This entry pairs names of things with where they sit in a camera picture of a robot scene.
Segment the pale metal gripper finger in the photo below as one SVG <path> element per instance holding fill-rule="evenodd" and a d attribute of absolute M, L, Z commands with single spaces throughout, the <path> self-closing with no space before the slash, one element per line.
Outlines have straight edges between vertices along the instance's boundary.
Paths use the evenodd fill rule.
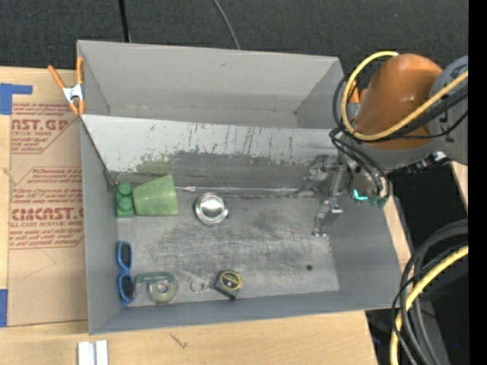
<path fill-rule="evenodd" d="M 336 195 L 339 160 L 334 156 L 318 156 L 308 166 L 302 189 L 313 189 L 324 195 Z"/>
<path fill-rule="evenodd" d="M 343 210 L 336 200 L 324 200 L 319 204 L 314 218 L 312 235 L 315 237 L 328 237 L 328 232 Z"/>

